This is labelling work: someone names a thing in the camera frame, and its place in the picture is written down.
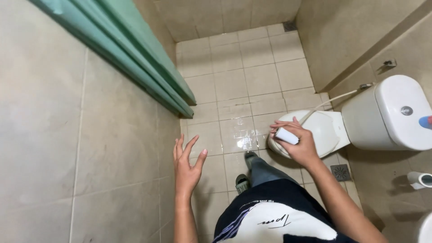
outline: hand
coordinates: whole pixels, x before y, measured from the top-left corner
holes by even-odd
[[[275,124],[270,125],[270,127],[272,128],[270,137],[282,145],[289,155],[306,169],[321,161],[315,148],[312,132],[302,128],[296,117],[293,121],[275,121]],[[300,140],[299,143],[292,145],[274,137],[277,128],[280,127],[297,136]]]
[[[207,149],[201,151],[195,165],[189,163],[189,154],[192,147],[198,140],[196,135],[190,140],[183,151],[184,134],[181,134],[180,139],[175,139],[174,146],[174,173],[175,173],[175,197],[181,202],[190,201],[192,192],[201,177],[204,161],[207,158]]]

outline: left hand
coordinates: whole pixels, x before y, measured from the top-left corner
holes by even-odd
[[[174,172],[175,172],[175,197],[176,200],[185,202],[190,200],[192,192],[201,177],[204,161],[207,158],[207,149],[201,151],[195,165],[189,163],[189,154],[192,147],[198,140],[196,135],[190,140],[183,151],[184,134],[181,134],[180,139],[175,139],[174,146]]]

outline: pant leg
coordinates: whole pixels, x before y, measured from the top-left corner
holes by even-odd
[[[265,162],[260,157],[256,157],[252,160],[251,167],[252,187],[262,184],[264,182],[274,181],[278,179],[288,179],[299,185],[299,183],[296,182],[289,175],[267,164],[267,162]]]

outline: shower curtain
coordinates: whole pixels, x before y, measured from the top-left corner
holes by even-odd
[[[167,109],[192,118],[192,91],[132,0],[30,1]]]

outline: graphic print on shirt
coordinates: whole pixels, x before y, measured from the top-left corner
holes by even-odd
[[[237,222],[239,226],[230,225],[230,229],[225,230],[227,232],[236,228],[236,236],[229,238],[233,233],[227,235],[222,239],[223,242],[283,243],[284,234],[321,240],[334,240],[337,237],[334,229],[310,214],[277,202],[258,203],[243,211],[241,217],[241,222]]]

